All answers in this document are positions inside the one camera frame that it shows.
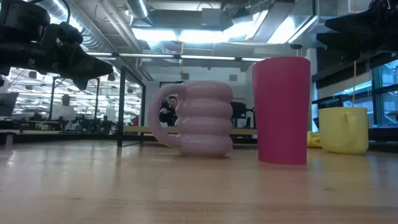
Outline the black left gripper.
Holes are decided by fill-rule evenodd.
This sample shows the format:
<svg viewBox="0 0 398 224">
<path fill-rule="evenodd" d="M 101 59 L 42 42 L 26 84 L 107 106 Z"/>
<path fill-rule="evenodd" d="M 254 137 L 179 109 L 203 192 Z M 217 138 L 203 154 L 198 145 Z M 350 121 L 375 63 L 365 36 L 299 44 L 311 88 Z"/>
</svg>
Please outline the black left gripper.
<svg viewBox="0 0 398 224">
<path fill-rule="evenodd" d="M 1 22 L 1 69 L 28 68 L 74 78 L 86 90 L 89 79 L 113 73 L 113 66 L 81 53 L 83 36 L 66 22 Z"/>
</svg>

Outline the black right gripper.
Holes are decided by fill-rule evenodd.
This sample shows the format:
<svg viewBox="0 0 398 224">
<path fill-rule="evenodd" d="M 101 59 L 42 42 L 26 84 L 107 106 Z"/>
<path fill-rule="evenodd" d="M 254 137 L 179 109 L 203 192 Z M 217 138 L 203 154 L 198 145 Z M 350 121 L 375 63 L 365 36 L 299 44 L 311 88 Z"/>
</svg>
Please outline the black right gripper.
<svg viewBox="0 0 398 224">
<path fill-rule="evenodd" d="M 373 28 L 377 7 L 378 31 L 365 33 Z M 379 0 L 366 11 L 327 19 L 325 26 L 337 32 L 319 33 L 317 40 L 327 49 L 341 52 L 342 61 L 357 60 L 361 54 L 374 55 L 378 50 L 397 53 L 397 0 Z"/>
</svg>

